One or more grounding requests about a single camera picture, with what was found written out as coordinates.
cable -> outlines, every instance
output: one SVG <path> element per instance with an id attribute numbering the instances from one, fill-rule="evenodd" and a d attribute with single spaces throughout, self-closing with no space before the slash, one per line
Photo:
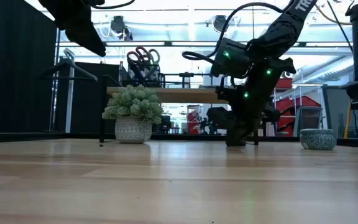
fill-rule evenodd
<path id="1" fill-rule="evenodd" d="M 321 10 L 321 8 L 318 5 L 315 5 L 317 10 L 321 13 L 322 16 L 324 16 L 324 18 L 326 18 L 327 20 L 329 20 L 330 22 L 336 23 L 336 24 L 341 24 L 341 25 L 352 25 L 350 22 L 339 22 L 337 20 L 334 20 L 330 17 L 328 17 L 323 10 Z"/>
<path id="2" fill-rule="evenodd" d="M 130 4 L 132 4 L 134 2 L 135 2 L 135 0 L 130 0 L 127 3 L 120 4 L 120 5 L 117 5 L 117 6 L 92 6 L 92 7 L 95 8 L 95 9 L 117 9 L 119 7 L 129 6 Z"/>
<path id="3" fill-rule="evenodd" d="M 237 86 L 236 83 L 234 82 L 234 77 L 231 77 L 231 78 L 230 78 L 230 83 L 231 83 L 231 85 L 232 85 L 233 87 L 236 87 L 236 86 Z"/>
<path id="4" fill-rule="evenodd" d="M 207 61 L 209 63 L 212 63 L 212 64 L 215 63 L 215 64 L 221 66 L 222 68 L 227 68 L 226 66 L 222 65 L 221 63 L 219 63 L 219 62 L 217 62 L 217 61 L 215 61 L 215 60 L 213 60 L 213 59 L 211 59 L 211 58 L 209 58 L 209 57 L 207 57 L 205 55 L 202 55 L 202 54 L 199 54 L 199 53 L 196 53 L 196 52 L 187 52 L 187 54 L 189 56 L 200 58 L 200 60 L 205 60 L 205 61 Z"/>
<path id="5" fill-rule="evenodd" d="M 353 110 L 353 116 L 354 116 L 354 127 L 356 128 L 356 136 L 358 137 L 357 116 L 354 110 Z"/>
<path id="6" fill-rule="evenodd" d="M 268 3 L 264 3 L 264 2 L 251 2 L 251 3 L 247 3 L 247 4 L 244 4 L 240 7 L 238 7 L 237 9 L 235 9 L 234 11 L 231 12 L 230 16 L 227 17 L 226 19 L 226 22 L 224 23 L 223 25 L 223 28 L 222 30 L 226 30 L 228 25 L 229 25 L 229 22 L 230 20 L 232 19 L 232 17 L 237 13 L 239 12 L 240 10 L 243 10 L 247 7 L 252 7 L 252 6 L 262 6 L 262 7 L 267 7 L 269 9 L 273 9 L 274 11 L 276 12 L 279 12 L 279 13 L 283 13 L 283 11 L 277 7 L 277 6 L 274 6 L 274 5 L 271 5 L 271 4 L 268 4 Z M 221 32 L 221 36 L 219 37 L 218 39 L 218 42 L 216 43 L 216 46 L 215 46 L 215 49 L 212 53 L 208 54 L 208 55 L 201 55 L 201 54 L 198 54 L 197 56 L 195 56 L 193 53 L 194 52 L 189 52 L 189 51 L 185 51 L 182 53 L 182 56 L 185 58 L 185 59 L 188 59 L 188 60 L 206 60 L 205 58 L 208 57 L 212 57 L 213 55 L 216 54 L 216 52 L 218 51 L 218 48 L 219 46 L 221 45 L 221 42 L 223 40 L 223 37 L 224 37 L 224 32 Z"/>
<path id="7" fill-rule="evenodd" d="M 352 47 L 352 45 L 351 45 L 351 42 L 349 41 L 349 38 L 347 38 L 347 35 L 346 35 L 345 31 L 343 30 L 342 25 L 341 25 L 341 23 L 339 22 L 338 17 L 336 16 L 336 13 L 335 13 L 335 11 L 334 11 L 334 9 L 333 9 L 333 6 L 331 5 L 331 3 L 329 3 L 329 1 L 327 1 L 327 3 L 328 3 L 329 8 L 331 9 L 331 11 L 333 12 L 334 17 L 335 17 L 335 20 L 336 20 L 336 22 L 337 22 L 339 28 L 341 28 L 341 31 L 342 31 L 342 33 L 343 33 L 343 36 L 345 37 L 346 42 L 347 42 L 347 44 L 349 45 L 349 47 L 350 47 L 350 49 L 351 49 L 351 51 L 352 51 L 352 53 L 353 53 L 353 47 Z"/>
<path id="8" fill-rule="evenodd" d="M 287 9 L 289 9 L 289 8 L 292 6 L 292 4 L 293 4 L 294 1 L 295 1 L 295 0 L 291 0 L 291 1 L 287 4 L 287 6 L 285 6 L 285 8 L 283 9 L 283 12 L 285 12 Z"/>
<path id="9" fill-rule="evenodd" d="M 101 26 L 99 27 L 99 31 L 100 31 L 100 35 L 102 35 L 105 38 L 109 38 L 110 37 L 110 32 L 111 32 L 111 27 L 109 27 L 109 31 L 108 31 L 107 35 L 104 35 Z"/>
<path id="10" fill-rule="evenodd" d="M 353 6 L 354 1 L 355 1 L 355 0 L 353 0 L 353 1 L 352 1 L 352 3 L 349 5 L 349 7 L 347 8 L 347 10 L 346 10 L 346 11 L 348 11 L 348 10 L 349 10 L 349 9 Z"/>

ceramic bowl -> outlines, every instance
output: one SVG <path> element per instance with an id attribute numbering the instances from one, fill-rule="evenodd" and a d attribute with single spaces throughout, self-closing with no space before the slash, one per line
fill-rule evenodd
<path id="1" fill-rule="evenodd" d="M 303 129 L 300 141 L 305 149 L 333 150 L 336 146 L 336 137 L 331 129 Z"/>

wooden table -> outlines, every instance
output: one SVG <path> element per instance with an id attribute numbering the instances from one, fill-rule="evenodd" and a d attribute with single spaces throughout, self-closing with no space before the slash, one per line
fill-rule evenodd
<path id="1" fill-rule="evenodd" d="M 117 93 L 121 87 L 108 87 L 107 93 Z M 218 100 L 215 89 L 153 89 L 162 103 L 219 103 L 227 104 L 226 100 Z"/>

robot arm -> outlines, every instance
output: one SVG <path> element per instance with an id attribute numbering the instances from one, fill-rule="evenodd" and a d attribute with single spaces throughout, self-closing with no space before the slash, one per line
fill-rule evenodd
<path id="1" fill-rule="evenodd" d="M 91 21 L 91 7 L 115 9 L 132 4 L 135 0 L 118 6 L 103 7 L 105 0 L 39 0 L 55 18 L 60 30 L 66 30 L 68 39 L 104 57 L 106 48 Z"/>
<path id="2" fill-rule="evenodd" d="M 243 85 L 216 89 L 232 111 L 211 108 L 208 116 L 227 129 L 227 145 L 244 145 L 244 138 L 259 127 L 260 115 L 269 102 L 283 72 L 296 73 L 292 59 L 279 59 L 298 40 L 305 19 L 317 0 L 293 0 L 258 39 L 247 45 L 230 39 L 220 42 L 211 74 L 228 74 L 232 79 L 247 78 Z"/>

ventilation duct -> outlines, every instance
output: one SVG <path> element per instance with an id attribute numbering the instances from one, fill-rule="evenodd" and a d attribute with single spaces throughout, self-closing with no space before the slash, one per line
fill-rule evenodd
<path id="1" fill-rule="evenodd" d="M 309 78 L 303 80 L 303 83 L 332 80 L 352 72 L 354 72 L 353 56 L 347 56 L 312 73 Z"/>
<path id="2" fill-rule="evenodd" d="M 314 72 L 317 72 L 318 70 L 325 68 L 326 66 L 337 62 L 338 60 L 344 58 L 346 56 L 338 56 L 338 57 L 334 57 L 331 60 L 327 60 L 324 63 L 319 63 L 317 65 L 305 65 L 304 67 L 301 67 L 298 72 L 296 73 L 296 76 L 294 77 L 294 79 L 292 80 L 292 82 L 297 82 L 298 80 L 301 80 L 302 77 L 303 79 L 306 79 L 308 76 L 310 76 L 311 74 L 313 74 Z"/>

